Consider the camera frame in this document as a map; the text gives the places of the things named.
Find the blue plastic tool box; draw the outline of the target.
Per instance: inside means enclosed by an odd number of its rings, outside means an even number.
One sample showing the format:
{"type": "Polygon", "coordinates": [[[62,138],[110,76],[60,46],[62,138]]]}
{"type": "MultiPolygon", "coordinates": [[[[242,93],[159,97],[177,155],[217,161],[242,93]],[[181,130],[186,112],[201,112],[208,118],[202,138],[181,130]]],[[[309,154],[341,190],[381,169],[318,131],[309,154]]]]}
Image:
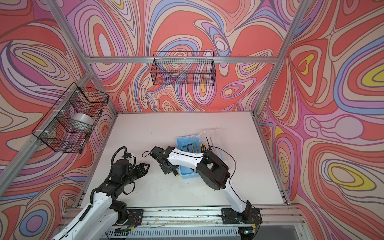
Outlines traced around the blue plastic tool box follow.
{"type": "MultiPolygon", "coordinates": [[[[182,151],[182,152],[184,152],[182,154],[183,157],[194,157],[197,154],[200,154],[200,155],[202,154],[201,144],[204,144],[204,142],[203,142],[202,137],[200,137],[198,135],[179,137],[179,138],[177,138],[176,143],[177,143],[177,149],[180,151],[181,151],[181,147],[185,146],[187,144],[196,143],[196,145],[198,146],[198,150],[199,150],[198,153],[188,153],[188,152],[182,151]]],[[[179,175],[183,179],[191,179],[191,178],[196,178],[199,176],[199,174],[197,173],[197,171],[194,168],[190,168],[190,167],[187,167],[184,165],[179,166],[179,175]]]]}

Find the teal utility knife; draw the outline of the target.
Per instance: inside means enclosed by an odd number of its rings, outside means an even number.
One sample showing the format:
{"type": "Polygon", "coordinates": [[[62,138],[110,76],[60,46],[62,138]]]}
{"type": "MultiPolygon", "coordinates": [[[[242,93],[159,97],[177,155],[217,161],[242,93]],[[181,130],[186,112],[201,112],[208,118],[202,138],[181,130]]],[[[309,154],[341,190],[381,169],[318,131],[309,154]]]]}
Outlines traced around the teal utility knife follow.
{"type": "Polygon", "coordinates": [[[198,146],[196,145],[196,143],[193,143],[193,150],[194,150],[194,153],[198,153],[199,152],[198,146]]]}

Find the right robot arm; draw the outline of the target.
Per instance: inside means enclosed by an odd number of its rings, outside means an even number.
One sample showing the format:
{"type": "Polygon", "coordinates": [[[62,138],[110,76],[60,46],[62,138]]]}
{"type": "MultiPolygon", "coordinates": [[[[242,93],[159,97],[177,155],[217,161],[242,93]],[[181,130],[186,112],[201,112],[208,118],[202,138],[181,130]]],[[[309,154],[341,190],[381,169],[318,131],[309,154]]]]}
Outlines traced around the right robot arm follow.
{"type": "Polygon", "coordinates": [[[232,175],[228,165],[212,149],[204,153],[190,153],[174,147],[167,147],[165,150],[154,147],[150,151],[150,156],[159,163],[164,174],[176,175],[178,167],[186,167],[195,170],[208,187],[222,192],[231,206],[222,209],[220,218],[224,224],[259,226],[263,222],[260,209],[237,193],[236,187],[232,186],[232,175]]]}

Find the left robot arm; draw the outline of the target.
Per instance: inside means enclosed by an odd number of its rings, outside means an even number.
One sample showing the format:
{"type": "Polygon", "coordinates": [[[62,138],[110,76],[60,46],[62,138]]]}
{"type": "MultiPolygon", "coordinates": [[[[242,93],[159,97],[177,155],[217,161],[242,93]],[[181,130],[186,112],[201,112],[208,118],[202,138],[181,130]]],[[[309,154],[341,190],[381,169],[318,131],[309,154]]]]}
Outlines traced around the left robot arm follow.
{"type": "Polygon", "coordinates": [[[58,234],[54,240],[98,240],[115,224],[124,224],[129,218],[127,204],[118,200],[127,185],[148,174],[150,164],[137,163],[136,156],[127,147],[113,154],[111,168],[105,180],[90,193],[85,208],[58,234]]]}

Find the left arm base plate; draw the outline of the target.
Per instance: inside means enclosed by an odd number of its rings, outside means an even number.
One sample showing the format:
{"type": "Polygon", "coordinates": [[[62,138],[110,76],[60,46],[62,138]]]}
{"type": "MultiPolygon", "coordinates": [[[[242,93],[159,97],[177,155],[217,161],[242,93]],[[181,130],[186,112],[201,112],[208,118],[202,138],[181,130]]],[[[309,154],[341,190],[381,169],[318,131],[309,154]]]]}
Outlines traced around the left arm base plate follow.
{"type": "Polygon", "coordinates": [[[137,227],[142,224],[144,209],[107,209],[102,217],[111,223],[111,226],[137,227]]]}

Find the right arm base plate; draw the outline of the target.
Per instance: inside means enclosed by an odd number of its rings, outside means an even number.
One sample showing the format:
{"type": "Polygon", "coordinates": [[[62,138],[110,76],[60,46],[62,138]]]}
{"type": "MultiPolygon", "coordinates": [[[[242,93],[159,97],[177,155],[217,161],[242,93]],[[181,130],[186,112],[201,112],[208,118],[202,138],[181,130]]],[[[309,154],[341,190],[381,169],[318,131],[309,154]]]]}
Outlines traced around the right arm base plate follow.
{"type": "Polygon", "coordinates": [[[221,214],[218,215],[225,225],[231,224],[253,224],[261,225],[263,223],[262,215],[259,208],[251,207],[247,214],[241,214],[231,208],[221,209],[221,214]]]}

